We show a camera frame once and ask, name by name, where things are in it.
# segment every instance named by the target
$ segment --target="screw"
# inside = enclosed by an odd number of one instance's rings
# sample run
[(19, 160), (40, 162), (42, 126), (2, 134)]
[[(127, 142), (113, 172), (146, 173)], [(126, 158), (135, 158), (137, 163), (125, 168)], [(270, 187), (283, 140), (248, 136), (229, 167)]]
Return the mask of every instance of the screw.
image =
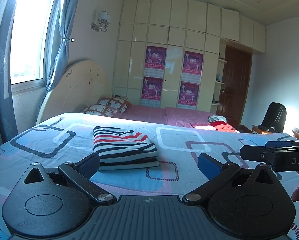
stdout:
[(188, 201), (198, 201), (201, 199), (201, 196), (195, 193), (190, 193), (185, 196), (185, 199)]
[(100, 194), (98, 197), (97, 197), (97, 199), (99, 200), (99, 201), (110, 201), (110, 200), (112, 200), (114, 198), (114, 196), (112, 195), (112, 194), (110, 194), (110, 193), (103, 193), (103, 194)]

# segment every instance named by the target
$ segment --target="bed sheet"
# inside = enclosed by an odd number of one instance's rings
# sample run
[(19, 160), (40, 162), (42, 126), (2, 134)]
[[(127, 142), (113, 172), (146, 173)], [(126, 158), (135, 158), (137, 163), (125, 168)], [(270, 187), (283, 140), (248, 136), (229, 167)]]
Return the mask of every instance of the bed sheet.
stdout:
[[(159, 151), (158, 167), (96, 172), (91, 181), (117, 198), (120, 195), (179, 195), (182, 198), (207, 182), (197, 167), (200, 153), (205, 152), (222, 163), (232, 161), (243, 168), (254, 168), (256, 162), (244, 161), (236, 154), (243, 145), (263, 146), (268, 140), (293, 139), (284, 133), (220, 133), (89, 114), (53, 117), (0, 146), (1, 240), (9, 235), (1, 215), (3, 203), (28, 166), (33, 162), (45, 168), (57, 167), (65, 161), (78, 162), (92, 152), (93, 128), (97, 125), (143, 132)], [(276, 175), (289, 195), (299, 186), (296, 172)], [(299, 202), (295, 208), (297, 216), (289, 236), (299, 240)]]
[(209, 125), (207, 118), (214, 115), (209, 112), (175, 107), (165, 107), (165, 114), (168, 125), (188, 128), (193, 128), (191, 123)]
[(116, 113), (112, 117), (140, 122), (167, 124), (164, 109), (148, 106), (132, 105), (128, 107), (124, 113)]

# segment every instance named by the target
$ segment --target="crosshair logo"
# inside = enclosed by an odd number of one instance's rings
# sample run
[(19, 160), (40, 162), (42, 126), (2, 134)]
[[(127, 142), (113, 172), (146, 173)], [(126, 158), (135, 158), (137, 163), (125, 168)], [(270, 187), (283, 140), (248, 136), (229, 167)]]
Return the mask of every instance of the crosshair logo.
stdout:
[(145, 199), (145, 201), (146, 201), (147, 203), (152, 203), (154, 200), (153, 200), (152, 198), (147, 198), (147, 199)]

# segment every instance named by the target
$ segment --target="pink bed sheet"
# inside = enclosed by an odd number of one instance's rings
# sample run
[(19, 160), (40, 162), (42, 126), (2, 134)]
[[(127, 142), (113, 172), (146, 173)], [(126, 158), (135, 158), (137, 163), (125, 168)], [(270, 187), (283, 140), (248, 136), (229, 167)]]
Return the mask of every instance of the pink bed sheet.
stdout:
[(116, 113), (113, 118), (120, 118), (133, 121), (167, 124), (165, 110), (148, 106), (132, 105), (124, 113)]
[(191, 124), (209, 125), (207, 118), (214, 114), (198, 110), (165, 107), (165, 115), (168, 125), (193, 128)]

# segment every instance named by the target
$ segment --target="wooden headboard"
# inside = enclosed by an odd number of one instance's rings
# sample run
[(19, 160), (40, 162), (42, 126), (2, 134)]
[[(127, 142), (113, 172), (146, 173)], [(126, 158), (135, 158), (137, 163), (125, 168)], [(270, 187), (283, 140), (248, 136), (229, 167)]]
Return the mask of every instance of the wooden headboard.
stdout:
[(36, 124), (59, 114), (79, 113), (110, 95), (111, 84), (103, 69), (94, 61), (80, 61), (69, 67), (46, 95)]

